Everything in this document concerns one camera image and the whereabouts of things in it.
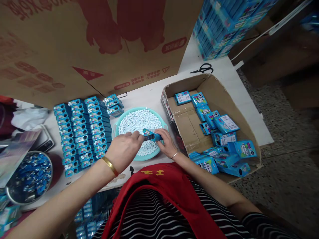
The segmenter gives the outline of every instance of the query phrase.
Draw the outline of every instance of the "open cardboard box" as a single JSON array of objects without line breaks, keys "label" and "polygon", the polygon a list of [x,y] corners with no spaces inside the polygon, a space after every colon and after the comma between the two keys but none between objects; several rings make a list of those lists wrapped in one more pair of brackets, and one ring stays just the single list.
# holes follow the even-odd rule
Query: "open cardboard box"
[{"label": "open cardboard box", "polygon": [[[201,124],[201,121],[195,112],[193,104],[190,102],[180,106],[176,105],[174,95],[186,90],[188,90],[191,95],[202,92],[211,111],[218,110],[221,115],[229,115],[240,128],[240,130],[237,131],[237,140],[250,139],[254,143],[257,151],[258,157],[242,160],[249,164],[251,168],[250,173],[260,169],[262,167],[261,151],[254,133],[224,86],[211,74],[193,76],[167,85],[163,89],[161,103],[166,111],[168,121],[175,134],[180,151],[185,155],[194,151],[202,153],[204,150],[213,146],[211,135],[205,136],[200,129],[199,124]],[[240,179],[224,173],[219,173],[216,176],[228,183]]]}]

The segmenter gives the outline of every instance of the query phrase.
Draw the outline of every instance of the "terrazzo floor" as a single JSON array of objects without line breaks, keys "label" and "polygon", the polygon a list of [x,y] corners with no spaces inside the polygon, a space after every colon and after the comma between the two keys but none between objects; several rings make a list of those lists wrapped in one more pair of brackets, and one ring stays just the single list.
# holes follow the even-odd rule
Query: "terrazzo floor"
[{"label": "terrazzo floor", "polygon": [[309,153],[319,148],[319,132],[290,106],[279,83],[255,89],[240,69],[238,74],[275,143],[262,150],[264,167],[232,186],[305,232],[305,238],[318,238],[319,169]]}]

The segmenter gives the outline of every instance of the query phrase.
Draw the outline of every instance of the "white cable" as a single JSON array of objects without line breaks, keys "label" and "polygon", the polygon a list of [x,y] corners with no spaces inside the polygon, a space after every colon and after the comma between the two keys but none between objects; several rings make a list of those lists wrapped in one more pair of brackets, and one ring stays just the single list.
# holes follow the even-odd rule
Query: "white cable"
[{"label": "white cable", "polygon": [[282,22],[286,21],[286,19],[288,18],[292,18],[294,17],[298,12],[300,12],[302,9],[304,9],[306,6],[308,6],[310,3],[312,2],[312,0],[305,0],[304,2],[302,2],[298,7],[296,7],[294,10],[292,10],[287,16],[285,16],[281,21],[279,21],[278,23],[276,23],[275,25],[273,25],[271,28],[269,28],[267,31],[265,31],[263,34],[261,34],[259,37],[257,37],[255,40],[253,40],[251,43],[249,43],[244,49],[241,50],[240,53],[238,53],[233,59],[231,59],[230,61],[233,61],[235,58],[237,58],[237,56],[239,56],[244,50],[246,50],[247,47],[249,47],[251,44],[253,44],[255,41],[257,41],[259,38],[261,38],[263,35],[265,35],[267,32],[271,31],[272,29],[274,29],[275,27],[277,27],[279,24],[281,24]]}]

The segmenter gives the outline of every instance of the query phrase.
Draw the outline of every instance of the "white candy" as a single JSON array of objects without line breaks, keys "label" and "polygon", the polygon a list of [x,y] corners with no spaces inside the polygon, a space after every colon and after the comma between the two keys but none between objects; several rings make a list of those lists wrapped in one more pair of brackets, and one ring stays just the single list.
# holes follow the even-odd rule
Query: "white candy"
[{"label": "white candy", "polygon": [[[162,128],[160,120],[153,115],[149,110],[139,110],[129,113],[125,116],[119,125],[119,134],[126,134],[127,132],[138,131],[143,133],[143,129],[158,129]],[[137,152],[138,156],[145,156],[157,150],[158,145],[151,141],[143,142],[140,150]]]}]

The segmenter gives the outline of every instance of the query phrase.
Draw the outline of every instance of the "red cloth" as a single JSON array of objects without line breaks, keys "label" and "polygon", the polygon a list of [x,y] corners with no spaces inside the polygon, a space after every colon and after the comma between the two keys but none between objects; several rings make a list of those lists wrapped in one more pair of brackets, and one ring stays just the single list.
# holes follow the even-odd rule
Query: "red cloth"
[{"label": "red cloth", "polygon": [[[153,189],[163,195],[163,200],[169,201],[178,208],[182,215],[188,220],[196,238],[214,237],[216,239],[226,239],[224,233],[203,207],[188,177],[189,176],[186,175],[182,168],[176,163],[150,165],[133,174],[123,185],[114,203],[101,238],[108,238],[116,216],[121,214],[119,227],[113,237],[114,239],[120,238],[126,208],[133,195],[142,189]],[[128,190],[133,187],[134,184],[145,179],[150,182],[150,185],[142,185],[136,188],[128,200],[123,201]],[[122,204],[125,204],[125,206],[123,211],[120,211]]]}]

